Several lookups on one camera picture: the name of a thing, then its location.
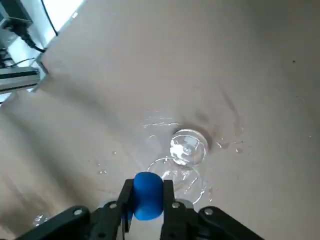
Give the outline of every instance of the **blue foam ball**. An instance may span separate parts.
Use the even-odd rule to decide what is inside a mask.
[[[163,211],[163,181],[152,172],[140,172],[133,180],[134,216],[140,220],[152,220]]]

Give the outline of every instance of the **water droplet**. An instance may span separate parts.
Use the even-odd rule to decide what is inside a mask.
[[[209,202],[211,203],[212,202],[212,198],[214,196],[214,189],[213,189],[212,186],[209,187],[208,193],[209,193]]]
[[[243,143],[244,143],[244,141],[241,140],[241,141],[235,141],[233,144],[243,144]]]
[[[242,154],[244,152],[244,150],[242,148],[236,148],[235,151],[238,153],[238,154]]]
[[[219,146],[219,148],[221,149],[227,149],[230,145],[229,142],[226,142],[226,143],[220,143],[220,142],[216,142],[216,144]]]
[[[43,224],[44,222],[48,221],[49,217],[45,215],[37,215],[33,220],[33,225],[38,227],[39,225]]]

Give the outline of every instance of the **water spill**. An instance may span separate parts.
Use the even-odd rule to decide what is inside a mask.
[[[143,128],[147,128],[147,127],[150,127],[150,126],[172,126],[172,125],[181,125],[181,123],[178,123],[178,122],[156,122],[156,123],[148,123],[148,124],[144,124],[143,125]]]
[[[153,161],[148,169],[163,180],[172,180],[176,198],[196,204],[206,191],[206,185],[198,170],[188,165],[178,165],[171,156]]]
[[[230,146],[229,142],[225,142],[225,143],[220,143],[220,142],[216,142],[216,144],[219,146],[219,148],[221,149],[227,149]]]
[[[195,130],[179,130],[170,142],[170,154],[178,165],[198,165],[205,159],[207,152],[207,140]]]
[[[241,141],[235,141],[233,144],[243,144],[243,143],[244,143],[244,141],[241,140]]]
[[[38,227],[39,225],[43,224],[44,222],[48,221],[49,217],[45,216],[45,215],[38,215],[35,217],[34,221],[33,221],[33,225],[35,227]]]
[[[238,154],[242,154],[244,152],[244,150],[242,148],[238,147],[238,148],[235,149],[235,152],[238,153]]]

